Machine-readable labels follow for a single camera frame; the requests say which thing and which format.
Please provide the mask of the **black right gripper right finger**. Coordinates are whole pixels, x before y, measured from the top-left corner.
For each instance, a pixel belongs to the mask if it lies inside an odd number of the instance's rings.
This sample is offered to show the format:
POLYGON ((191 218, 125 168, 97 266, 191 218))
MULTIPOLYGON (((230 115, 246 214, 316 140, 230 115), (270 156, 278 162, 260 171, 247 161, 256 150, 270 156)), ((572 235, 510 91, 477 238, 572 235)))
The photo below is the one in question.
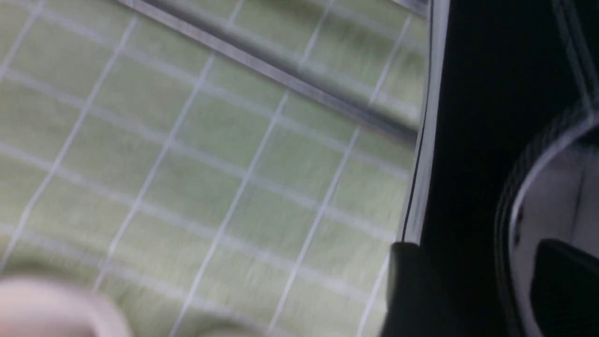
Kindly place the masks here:
POLYGON ((542 336, 597 337, 598 259, 559 240, 541 241, 530 301, 542 336))

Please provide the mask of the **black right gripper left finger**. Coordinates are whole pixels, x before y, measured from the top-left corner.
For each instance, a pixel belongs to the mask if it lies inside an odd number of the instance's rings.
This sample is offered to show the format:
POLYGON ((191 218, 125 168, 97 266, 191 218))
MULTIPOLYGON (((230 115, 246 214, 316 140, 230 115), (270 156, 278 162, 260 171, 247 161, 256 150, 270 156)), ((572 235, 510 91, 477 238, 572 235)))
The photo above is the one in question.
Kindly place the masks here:
POLYGON ((425 251, 412 242, 391 245, 387 315, 381 337, 462 337, 464 326, 425 251))

